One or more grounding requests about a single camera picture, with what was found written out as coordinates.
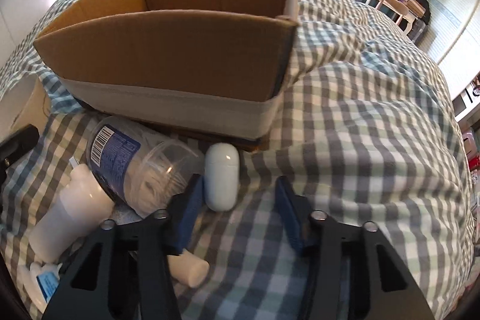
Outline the white tube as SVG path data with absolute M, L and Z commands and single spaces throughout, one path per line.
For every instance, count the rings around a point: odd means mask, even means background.
M 199 287 L 208 276 L 209 263 L 186 250 L 181 255 L 168 255 L 167 259 L 171 276 L 188 288 Z

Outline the white plug-in device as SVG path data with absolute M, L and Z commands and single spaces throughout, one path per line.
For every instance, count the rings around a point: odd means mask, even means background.
M 29 234 L 29 244 L 44 263 L 53 263 L 78 238 L 89 235 L 114 209 L 86 164 L 72 168 L 68 184 L 60 190 L 48 212 Z

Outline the blue tissue pack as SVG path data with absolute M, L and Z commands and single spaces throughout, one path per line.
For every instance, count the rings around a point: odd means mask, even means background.
M 44 313 L 49 300 L 58 288 L 61 266 L 63 266 L 62 263 L 41 266 L 39 263 L 33 262 L 30 266 L 19 268 L 22 284 L 30 300 L 41 313 Z

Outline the clear plastic jar blue label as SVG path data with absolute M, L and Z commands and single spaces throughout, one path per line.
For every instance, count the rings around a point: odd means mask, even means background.
M 198 149 L 116 116 L 99 122 L 86 158 L 97 181 L 142 218 L 166 207 L 204 170 Z

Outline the white earbud case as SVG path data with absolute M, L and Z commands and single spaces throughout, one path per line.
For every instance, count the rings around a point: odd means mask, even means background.
M 226 143 L 212 145 L 205 155 L 205 201 L 211 210 L 224 212 L 235 206 L 239 192 L 240 157 Z

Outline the checkered bed quilt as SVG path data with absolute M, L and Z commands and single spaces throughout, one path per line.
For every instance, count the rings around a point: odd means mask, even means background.
M 286 175 L 337 221 L 374 221 L 445 318 L 473 267 L 473 188 L 438 66 L 383 13 L 355 0 L 298 0 L 289 85 L 263 149 L 241 155 L 233 210 L 203 212 L 192 252 L 210 265 L 176 286 L 184 319 L 295 319 L 307 265 L 273 207 Z

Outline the brown cardboard box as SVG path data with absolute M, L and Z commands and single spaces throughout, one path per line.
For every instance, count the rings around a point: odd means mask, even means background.
M 105 113 L 243 140 L 270 129 L 298 0 L 78 0 L 34 47 Z

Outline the white vanity table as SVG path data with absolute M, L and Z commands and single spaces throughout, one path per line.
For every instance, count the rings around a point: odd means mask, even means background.
M 370 5 L 373 0 L 366 0 L 366 4 Z M 386 7 L 393 11 L 396 18 L 392 20 L 397 26 L 405 21 L 406 27 L 404 33 L 408 34 L 413 28 L 413 24 L 416 20 L 421 19 L 425 15 L 425 7 L 422 6 L 416 0 L 376 0 L 377 3 L 374 6 L 376 10 L 380 10 L 382 7 Z

